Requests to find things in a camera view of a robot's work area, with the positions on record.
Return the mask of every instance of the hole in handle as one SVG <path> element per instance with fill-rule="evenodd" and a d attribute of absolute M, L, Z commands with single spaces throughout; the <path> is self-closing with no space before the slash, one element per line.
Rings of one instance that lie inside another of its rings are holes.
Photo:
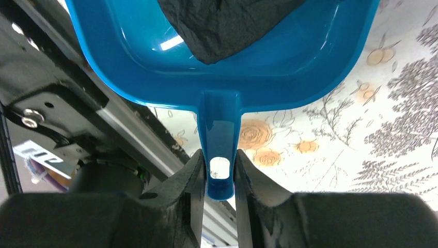
<path fill-rule="evenodd" d="M 210 160 L 210 177 L 213 179 L 227 179 L 230 177 L 230 161 L 223 157 Z"/>

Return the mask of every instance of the metal frame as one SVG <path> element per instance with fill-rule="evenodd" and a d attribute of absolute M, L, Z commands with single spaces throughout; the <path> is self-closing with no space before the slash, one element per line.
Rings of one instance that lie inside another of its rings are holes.
<path fill-rule="evenodd" d="M 123 136 L 135 148 L 136 152 L 141 154 L 141 157 L 147 158 L 162 172 L 162 175 L 155 176 L 163 180 L 183 167 L 184 163 L 170 151 L 154 131 L 146 126 L 125 101 L 110 90 L 87 67 L 86 60 L 79 50 L 71 23 L 66 22 L 68 14 L 56 0 L 35 0 L 32 2 L 16 0 L 15 3 L 39 25 L 69 60 L 79 65 L 94 84 L 109 98 L 107 105 L 96 113 L 119 135 Z M 43 11 L 44 5 L 55 9 Z M 50 18 L 45 19 L 44 13 L 49 13 Z M 60 23 L 56 22 L 58 18 L 62 20 Z M 203 227 L 206 234 L 209 234 L 209 238 L 213 239 L 213 243 L 217 246 L 237 245 L 236 215 L 229 211 L 229 204 L 206 199 L 204 208 Z"/>

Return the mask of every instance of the printed rose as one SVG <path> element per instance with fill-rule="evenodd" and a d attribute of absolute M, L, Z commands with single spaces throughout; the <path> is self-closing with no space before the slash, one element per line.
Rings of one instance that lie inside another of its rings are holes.
<path fill-rule="evenodd" d="M 240 128 L 240 149 L 257 149 L 267 145 L 272 138 L 272 130 L 262 120 L 243 120 Z"/>
<path fill-rule="evenodd" d="M 281 162 L 281 154 L 269 148 L 260 148 L 254 154 L 253 160 L 259 166 L 277 166 Z"/>

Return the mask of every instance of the bolt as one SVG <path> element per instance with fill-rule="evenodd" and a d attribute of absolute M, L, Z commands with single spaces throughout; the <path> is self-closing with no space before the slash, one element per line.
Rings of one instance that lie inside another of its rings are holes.
<path fill-rule="evenodd" d="M 44 116 L 38 111 L 25 109 L 23 114 L 21 122 L 29 128 L 37 128 L 38 124 L 44 121 Z"/>

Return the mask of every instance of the black cylinder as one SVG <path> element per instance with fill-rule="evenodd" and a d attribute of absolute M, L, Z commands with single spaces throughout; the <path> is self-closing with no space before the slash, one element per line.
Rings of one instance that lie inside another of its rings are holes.
<path fill-rule="evenodd" d="M 127 167 L 90 163 L 79 169 L 69 192 L 123 192 L 138 198 L 143 186 L 143 181 Z"/>

